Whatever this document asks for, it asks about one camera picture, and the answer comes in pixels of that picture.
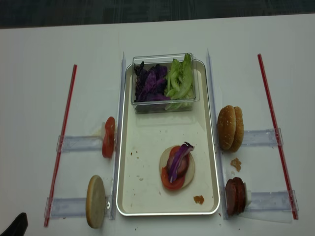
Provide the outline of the clear holder upper right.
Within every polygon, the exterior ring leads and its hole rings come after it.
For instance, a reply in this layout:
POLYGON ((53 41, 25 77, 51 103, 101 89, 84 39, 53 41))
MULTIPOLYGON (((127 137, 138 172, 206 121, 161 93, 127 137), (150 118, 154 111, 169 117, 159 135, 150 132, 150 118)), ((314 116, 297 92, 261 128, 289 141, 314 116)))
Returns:
POLYGON ((283 145, 280 128, 266 130, 245 130, 243 147, 276 147, 283 145))

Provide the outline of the purple cabbage leaves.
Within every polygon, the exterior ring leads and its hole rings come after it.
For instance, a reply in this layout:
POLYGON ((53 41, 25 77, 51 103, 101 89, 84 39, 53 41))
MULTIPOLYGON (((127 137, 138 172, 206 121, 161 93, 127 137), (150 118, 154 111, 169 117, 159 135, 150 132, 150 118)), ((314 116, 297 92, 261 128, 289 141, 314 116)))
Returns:
POLYGON ((134 66, 136 75, 134 102, 170 100, 170 97, 164 94, 167 87, 167 67, 156 64, 146 70, 144 65, 144 62, 141 62, 140 65, 134 66))

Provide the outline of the brown crumb on tray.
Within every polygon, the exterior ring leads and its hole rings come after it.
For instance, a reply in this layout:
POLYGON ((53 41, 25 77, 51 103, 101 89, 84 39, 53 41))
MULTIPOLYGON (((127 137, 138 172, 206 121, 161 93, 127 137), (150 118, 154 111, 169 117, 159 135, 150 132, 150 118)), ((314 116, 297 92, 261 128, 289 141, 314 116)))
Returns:
POLYGON ((194 199, 196 204, 200 204, 200 205, 202 205, 204 203, 204 201, 205 201, 204 197, 202 195, 194 196, 193 199, 194 199))

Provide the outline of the clear holder upper left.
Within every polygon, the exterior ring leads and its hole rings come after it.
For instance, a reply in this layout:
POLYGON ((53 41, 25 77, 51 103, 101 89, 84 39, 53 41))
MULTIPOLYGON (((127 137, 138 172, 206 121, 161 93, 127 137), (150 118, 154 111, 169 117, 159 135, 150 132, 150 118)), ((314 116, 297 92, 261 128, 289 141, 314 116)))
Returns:
POLYGON ((59 136, 56 152, 98 151, 102 144, 98 136, 59 136))

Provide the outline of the left long clear rail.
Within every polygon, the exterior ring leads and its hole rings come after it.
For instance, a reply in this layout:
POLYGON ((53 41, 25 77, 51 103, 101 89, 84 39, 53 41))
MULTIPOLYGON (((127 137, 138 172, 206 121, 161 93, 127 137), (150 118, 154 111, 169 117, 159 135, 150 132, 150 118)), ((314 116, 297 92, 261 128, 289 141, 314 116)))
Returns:
POLYGON ((118 172, 119 172, 119 158, 121 154, 121 132, 123 124, 123 112, 124 112, 124 97, 125 97, 125 86, 126 86, 126 57, 123 52, 123 58, 121 63, 121 79, 120 79, 120 90, 119 90, 119 103, 118 103, 118 114, 116 122, 116 134, 115 134, 115 152, 113 158, 113 175, 112 175, 112 188, 111 198, 108 203, 109 207, 109 220, 115 220, 116 218, 116 199, 117 199, 117 186, 118 186, 118 172))

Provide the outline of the white block behind tomatoes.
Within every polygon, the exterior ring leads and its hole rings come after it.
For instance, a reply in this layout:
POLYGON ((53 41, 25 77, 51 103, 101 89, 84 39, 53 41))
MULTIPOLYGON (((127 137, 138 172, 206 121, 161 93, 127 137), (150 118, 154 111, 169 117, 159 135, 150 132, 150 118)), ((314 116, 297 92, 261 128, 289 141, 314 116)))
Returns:
POLYGON ((102 122, 101 128, 97 131, 97 136, 103 141, 105 137, 106 129, 105 129, 105 122, 102 122))

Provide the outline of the clear holder lower right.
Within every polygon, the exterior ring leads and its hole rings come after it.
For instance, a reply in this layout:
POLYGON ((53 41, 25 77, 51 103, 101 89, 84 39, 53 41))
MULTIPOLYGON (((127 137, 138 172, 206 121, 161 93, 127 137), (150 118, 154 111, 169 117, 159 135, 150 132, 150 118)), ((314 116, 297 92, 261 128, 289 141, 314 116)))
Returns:
POLYGON ((291 211, 288 191, 252 192, 252 202, 245 212, 291 211))

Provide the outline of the sesame bun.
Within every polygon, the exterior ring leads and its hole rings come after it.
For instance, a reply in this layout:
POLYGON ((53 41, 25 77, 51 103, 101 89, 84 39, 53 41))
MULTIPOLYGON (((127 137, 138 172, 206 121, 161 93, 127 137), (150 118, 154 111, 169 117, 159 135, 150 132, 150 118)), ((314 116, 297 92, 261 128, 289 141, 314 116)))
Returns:
POLYGON ((243 142, 244 137, 244 122, 243 122, 243 113, 240 107, 234 107, 235 116, 236 116, 236 130, 234 133, 234 140, 230 148, 231 152, 236 152, 243 142))
POLYGON ((217 120, 220 148, 229 150, 234 141, 236 132, 236 115, 234 107, 227 105, 220 110, 217 120))

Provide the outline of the purple cabbage strip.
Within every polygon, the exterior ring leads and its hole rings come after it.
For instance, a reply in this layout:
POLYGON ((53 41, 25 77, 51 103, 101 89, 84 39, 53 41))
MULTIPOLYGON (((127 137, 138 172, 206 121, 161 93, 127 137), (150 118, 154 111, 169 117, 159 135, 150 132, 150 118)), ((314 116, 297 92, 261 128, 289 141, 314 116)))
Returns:
POLYGON ((174 159, 172 161, 172 164, 171 164, 171 167, 169 170, 170 183, 174 182, 177 179, 178 169, 180 167, 180 164, 181 164, 183 158, 193 150, 194 150, 194 146, 192 146, 188 142, 185 142, 184 144, 182 144, 180 146, 179 150, 175 153, 174 159))

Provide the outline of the right long clear rail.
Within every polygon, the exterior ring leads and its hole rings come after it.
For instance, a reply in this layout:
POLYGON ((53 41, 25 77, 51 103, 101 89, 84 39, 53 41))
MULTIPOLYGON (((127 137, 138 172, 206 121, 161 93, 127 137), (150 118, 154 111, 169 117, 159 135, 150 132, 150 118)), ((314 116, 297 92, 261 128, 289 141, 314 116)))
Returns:
POLYGON ((215 91, 214 91, 212 65, 211 65, 211 57, 209 54, 209 49, 207 49, 207 53, 206 53, 206 62, 207 62, 207 70, 208 70, 209 101, 211 103, 211 108, 210 108, 211 122, 212 122, 211 126, 212 126, 213 140, 214 140, 214 150, 215 150, 215 157, 216 157, 216 164, 217 164, 218 180, 219 180, 219 192, 220 192, 220 200, 221 200, 221 205, 222 205, 222 216, 224 220, 228 220, 225 184, 224 184, 224 176, 222 172, 221 149, 219 145, 219 136, 218 136, 218 130, 217 130, 215 91))

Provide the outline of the bottom bun on tray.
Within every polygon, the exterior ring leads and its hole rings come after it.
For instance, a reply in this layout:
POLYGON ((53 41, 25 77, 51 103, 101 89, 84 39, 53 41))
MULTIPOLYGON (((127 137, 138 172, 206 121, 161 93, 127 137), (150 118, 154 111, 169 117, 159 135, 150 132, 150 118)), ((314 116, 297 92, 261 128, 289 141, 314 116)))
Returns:
POLYGON ((195 161, 194 161, 194 158, 193 158, 191 153, 189 153, 188 155, 189 155, 189 168, 188 168, 188 171, 187 171, 187 174, 186 174, 185 184, 184 184, 184 186, 182 188, 185 188, 187 185, 189 185, 191 183, 191 181, 194 178, 194 174, 195 174, 195 161))

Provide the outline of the left red strip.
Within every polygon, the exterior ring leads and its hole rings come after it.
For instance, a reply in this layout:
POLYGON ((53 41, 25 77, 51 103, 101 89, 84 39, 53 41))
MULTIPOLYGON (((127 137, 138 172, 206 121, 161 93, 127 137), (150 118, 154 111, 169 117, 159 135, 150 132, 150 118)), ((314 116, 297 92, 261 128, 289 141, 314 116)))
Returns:
POLYGON ((53 197, 54 197, 54 191, 55 191, 55 182, 56 182, 57 173, 58 173, 59 164, 60 164, 61 148, 63 146, 63 140, 64 140, 65 131, 66 131, 66 125, 67 125, 69 108, 70 108, 70 104, 71 104, 71 98, 72 98, 72 93, 73 93, 73 88, 74 88, 74 83, 75 83, 76 71, 77 71, 77 65, 75 64, 73 66, 73 71, 72 71, 72 75, 71 75, 71 81, 70 81, 68 97, 67 97, 67 102, 66 102, 66 107, 65 107, 64 117, 63 117, 63 125, 62 125, 62 129, 61 129, 61 134, 60 134, 60 138, 59 138, 59 141, 57 144, 57 155, 56 155, 54 172, 53 172, 53 177, 52 177, 52 182, 51 182, 50 194, 48 197, 48 203, 46 204, 46 206, 48 208, 47 208, 47 211, 45 213, 45 221, 44 221, 44 227, 45 228, 47 228, 49 226, 51 205, 52 205, 52 201, 53 201, 53 197))

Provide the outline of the clear plastic vegetable box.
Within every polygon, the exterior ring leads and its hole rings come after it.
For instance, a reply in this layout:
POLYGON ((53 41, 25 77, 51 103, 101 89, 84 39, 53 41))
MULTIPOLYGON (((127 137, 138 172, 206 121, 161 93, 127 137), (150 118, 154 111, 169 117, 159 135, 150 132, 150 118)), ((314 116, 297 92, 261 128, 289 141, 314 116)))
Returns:
POLYGON ((193 72, 193 92, 195 98, 193 100, 188 100, 192 102, 192 106, 196 101, 200 99, 200 92, 199 92, 199 82, 198 82, 198 74, 197 74, 197 60, 192 53, 181 53, 181 54, 168 54, 168 55, 157 55, 157 56, 138 56, 134 57, 132 61, 132 78, 131 78, 131 85, 130 85, 130 102, 135 109, 136 113, 160 113, 160 112, 172 112, 166 111, 165 106, 170 103, 174 102, 184 102, 185 100, 166 100, 166 101, 150 101, 150 102, 134 102, 135 100, 135 82, 136 82, 136 75, 134 72, 134 66, 140 65, 141 62, 144 62, 144 68, 149 70, 152 66, 156 64, 164 65, 167 67, 168 71, 170 70, 171 63, 173 59, 177 59, 179 61, 184 60, 185 54, 191 54, 192 56, 192 72, 193 72))

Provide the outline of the long clear rail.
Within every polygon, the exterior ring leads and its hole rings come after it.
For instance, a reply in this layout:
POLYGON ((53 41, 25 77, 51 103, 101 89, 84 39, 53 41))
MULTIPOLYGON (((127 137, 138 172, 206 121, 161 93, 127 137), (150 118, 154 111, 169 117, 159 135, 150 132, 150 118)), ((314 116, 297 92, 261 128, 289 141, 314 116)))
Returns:
POLYGON ((207 49, 207 53, 206 53, 206 62, 207 62, 207 70, 208 70, 209 101, 211 103, 211 108, 210 108, 211 122, 212 122, 211 126, 212 126, 213 140, 214 140, 214 150, 215 150, 215 157, 216 157, 216 164, 217 164, 218 180, 219 180, 219 192, 220 192, 220 200, 221 200, 221 205, 222 205, 222 216, 224 220, 228 220, 225 184, 224 184, 224 176, 222 172, 221 149, 219 145, 219 136, 218 136, 218 130, 217 130, 215 91, 214 91, 212 65, 211 65, 211 57, 209 54, 209 49, 207 49))
POLYGON ((121 79, 120 79, 120 90, 119 90, 119 103, 118 103, 118 114, 116 122, 116 134, 115 134, 115 152, 113 158, 113 175, 112 175, 112 188, 111 198, 108 203, 109 207, 109 220, 115 220, 116 218, 116 199, 117 199, 117 186, 118 186, 118 172, 119 172, 119 158, 121 154, 121 132, 123 124, 123 112, 124 112, 124 97, 125 97, 125 86, 126 86, 126 57, 123 52, 123 58, 121 63, 121 79))

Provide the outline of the sesame top bun front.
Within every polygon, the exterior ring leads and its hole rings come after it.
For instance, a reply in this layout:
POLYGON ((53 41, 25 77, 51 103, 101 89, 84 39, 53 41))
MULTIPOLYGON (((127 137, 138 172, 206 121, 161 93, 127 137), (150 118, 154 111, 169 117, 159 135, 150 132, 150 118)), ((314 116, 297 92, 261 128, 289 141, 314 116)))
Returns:
POLYGON ((234 141, 236 132, 236 115, 234 107, 227 105, 220 110, 217 120, 220 148, 229 150, 234 141))

